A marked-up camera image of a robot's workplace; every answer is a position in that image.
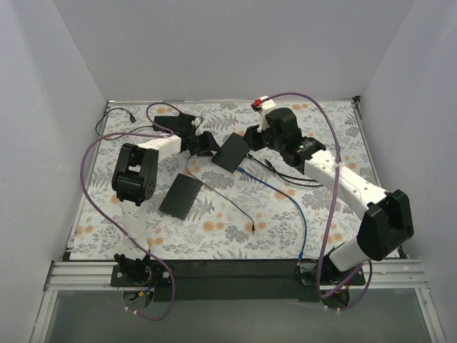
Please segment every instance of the cable tie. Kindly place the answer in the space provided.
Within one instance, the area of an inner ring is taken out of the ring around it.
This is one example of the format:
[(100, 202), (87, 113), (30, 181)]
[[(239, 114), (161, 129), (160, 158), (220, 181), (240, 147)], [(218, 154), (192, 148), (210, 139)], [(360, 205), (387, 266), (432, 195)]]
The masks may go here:
[(338, 168), (338, 167), (341, 169), (341, 168), (343, 168), (344, 166), (346, 166), (346, 163), (341, 162), (341, 161), (340, 161), (340, 163), (337, 163), (336, 160), (334, 160), (333, 162), (334, 162), (334, 163), (333, 163), (333, 166), (332, 166), (332, 169), (331, 169), (331, 171), (333, 171), (333, 172), (334, 172), (334, 171), (336, 170), (336, 168)]

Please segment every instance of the black wire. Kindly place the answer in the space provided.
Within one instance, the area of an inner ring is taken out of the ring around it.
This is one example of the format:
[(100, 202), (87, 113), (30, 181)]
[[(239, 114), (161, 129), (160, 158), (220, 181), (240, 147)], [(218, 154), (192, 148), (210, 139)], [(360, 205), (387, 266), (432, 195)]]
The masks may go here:
[(129, 118), (130, 118), (130, 121), (132, 123), (134, 123), (136, 121), (136, 118), (135, 116), (128, 110), (128, 109), (123, 109), (122, 107), (115, 107), (113, 109), (110, 109), (109, 111), (105, 112), (105, 114), (102, 116), (102, 118), (99, 120), (99, 122), (97, 124), (95, 124), (95, 132), (97, 133), (97, 135), (99, 137), (103, 136), (100, 132), (99, 132), (99, 125), (100, 123), (103, 121), (103, 119), (105, 119), (106, 116), (108, 116), (108, 114), (110, 114), (112, 111), (114, 111), (115, 109), (120, 109), (122, 111), (125, 111), (129, 114)]
[(200, 118), (200, 124), (195, 128), (195, 130), (197, 130), (203, 124), (204, 118), (203, 116), (196, 116), (195, 118)]
[(300, 178), (300, 177), (291, 177), (289, 175), (286, 175), (286, 174), (283, 174), (281, 172), (279, 172), (278, 170), (276, 170), (276, 168), (273, 166), (273, 164), (269, 161), (269, 160), (265, 160), (265, 162), (268, 164), (264, 164), (262, 161), (259, 161), (256, 157), (252, 156), (251, 154), (247, 154), (247, 157), (255, 162), (257, 162), (258, 164), (260, 164), (263, 168), (266, 168), (268, 169), (270, 172), (278, 175), (278, 177), (280, 177), (281, 179), (283, 179), (285, 182), (288, 182), (289, 184), (295, 184), (297, 186), (302, 186), (302, 187), (314, 187), (314, 188), (317, 188), (317, 187), (322, 187), (323, 185), (322, 184), (299, 184), (298, 182), (293, 182), (291, 180), (288, 180), (288, 179), (292, 179), (292, 180), (299, 180), (299, 181), (305, 181), (305, 182), (317, 182), (316, 180), (314, 179), (303, 179), (303, 178)]
[(240, 208), (240, 206), (238, 206), (237, 204), (235, 204), (233, 201), (231, 201), (228, 197), (226, 197), (225, 195), (223, 195), (222, 193), (219, 193), (218, 191), (216, 191), (213, 187), (209, 186), (208, 184), (206, 184), (205, 182), (201, 181), (198, 177), (196, 177), (195, 175), (193, 175), (190, 171), (189, 171), (189, 168), (187, 168), (187, 164), (189, 163), (189, 159), (191, 158), (191, 156), (188, 157), (187, 161), (186, 161), (186, 171), (189, 173), (189, 175), (191, 175), (194, 179), (197, 179), (199, 180), (203, 185), (205, 185), (206, 187), (208, 187), (211, 191), (213, 192), (216, 192), (217, 194), (219, 194), (221, 197), (223, 197), (225, 200), (231, 202), (232, 205), (234, 205), (237, 209), (239, 209), (246, 217), (248, 217), (251, 222), (252, 222), (252, 233), (254, 233), (256, 231), (256, 226), (254, 224), (254, 219), (252, 219), (252, 217), (247, 214), (244, 210), (242, 210)]
[[(144, 129), (145, 127), (150, 127), (151, 129), (154, 128), (154, 126), (152, 126), (152, 125), (143, 125), (143, 126), (136, 127), (133, 130), (127, 131), (126, 134), (130, 134), (132, 132), (138, 131), (139, 129)], [(125, 136), (125, 134), (120, 134), (116, 138), (105, 138), (105, 140), (106, 141), (115, 141), (116, 139), (122, 138), (124, 136)]]

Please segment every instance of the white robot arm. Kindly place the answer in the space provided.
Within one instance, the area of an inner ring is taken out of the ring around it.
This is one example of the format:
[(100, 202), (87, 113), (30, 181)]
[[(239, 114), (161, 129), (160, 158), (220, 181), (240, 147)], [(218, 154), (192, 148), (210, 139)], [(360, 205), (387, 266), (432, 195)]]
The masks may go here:
[[(302, 174), (333, 190), (336, 177), (335, 158), (325, 146), (311, 137), (302, 136), (295, 114), (278, 108), (272, 100), (253, 109), (260, 114), (260, 124), (246, 130), (244, 138), (254, 150), (268, 147), (278, 151), (283, 160)], [(411, 208), (406, 194), (387, 192), (366, 181), (349, 168), (340, 165), (338, 197), (362, 220), (356, 237), (330, 251), (324, 257), (323, 269), (329, 274), (343, 273), (369, 259), (381, 261), (413, 236)]]
[[(146, 237), (146, 203), (156, 188), (160, 161), (184, 150), (191, 154), (210, 154), (220, 148), (209, 131), (201, 129), (201, 118), (180, 113), (174, 123), (177, 135), (152, 139), (138, 145), (124, 144), (114, 170), (112, 187), (121, 204), (123, 227), (143, 248)], [(126, 239), (121, 254), (129, 259), (142, 259), (145, 254)]]

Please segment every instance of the white backdrop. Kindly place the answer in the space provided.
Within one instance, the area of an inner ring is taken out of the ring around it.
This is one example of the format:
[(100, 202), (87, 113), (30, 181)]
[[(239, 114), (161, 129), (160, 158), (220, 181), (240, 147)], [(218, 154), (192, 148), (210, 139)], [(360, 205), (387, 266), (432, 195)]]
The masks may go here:
[(457, 342), (457, 3), (416, 0), (366, 93), (362, 118), (382, 185), (410, 197), (415, 237), (448, 342)]
[(0, 342), (28, 342), (105, 101), (52, 0), (0, 1)]
[(413, 0), (54, 0), (110, 100), (361, 95)]

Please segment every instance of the floral tablecloth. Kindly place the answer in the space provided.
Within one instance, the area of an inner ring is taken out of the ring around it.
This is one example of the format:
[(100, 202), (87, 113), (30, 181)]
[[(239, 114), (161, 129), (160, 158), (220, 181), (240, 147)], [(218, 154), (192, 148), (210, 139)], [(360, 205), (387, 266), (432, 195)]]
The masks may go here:
[[(323, 142), (334, 151), (330, 131), (319, 111), (312, 104), (280, 102), (293, 109), (303, 134)], [(183, 103), (182, 111), (204, 118), (205, 130), (211, 131), (222, 145), (232, 132), (243, 134), (248, 126), (258, 123), (249, 102), (238, 103)], [(375, 182), (365, 145), (349, 101), (323, 102), (341, 145), (341, 157), (346, 165)], [(146, 105), (123, 106), (136, 117), (131, 123), (128, 114), (115, 110), (109, 115), (105, 132), (127, 131), (147, 125)], [(176, 115), (165, 106), (153, 107), (160, 115)], [(117, 222), (122, 222), (119, 201), (111, 188), (111, 177), (121, 145), (141, 143), (145, 138), (123, 137), (103, 141), (91, 175), (89, 193), (95, 202)], [(253, 153), (259, 159), (269, 159), (276, 168), (297, 177), (301, 175), (287, 166), (274, 151), (264, 149)], [(157, 187), (148, 200), (148, 226), (146, 228), (151, 251), (163, 259), (284, 259), (296, 258), (303, 243), (303, 224), (295, 206), (283, 195), (253, 182), (239, 172), (231, 174), (211, 163), (206, 157), (192, 157), (189, 169), (202, 181), (216, 188), (236, 202), (255, 220), (256, 232), (251, 233), (249, 218), (230, 202), (203, 186), (185, 221), (159, 211), (169, 187), (178, 173), (186, 173), (189, 153), (170, 157), (159, 164)], [(292, 196), (303, 208), (308, 222), (308, 239), (305, 256), (319, 254), (323, 231), (331, 200), (330, 191), (324, 188), (294, 186), (277, 179), (253, 161), (245, 159), (241, 166), (268, 183)], [(360, 220), (343, 203), (338, 201), (331, 225), (327, 249), (339, 245), (354, 235)], [(122, 233), (109, 224), (85, 201), (74, 233), (71, 259), (113, 259), (125, 242)]]

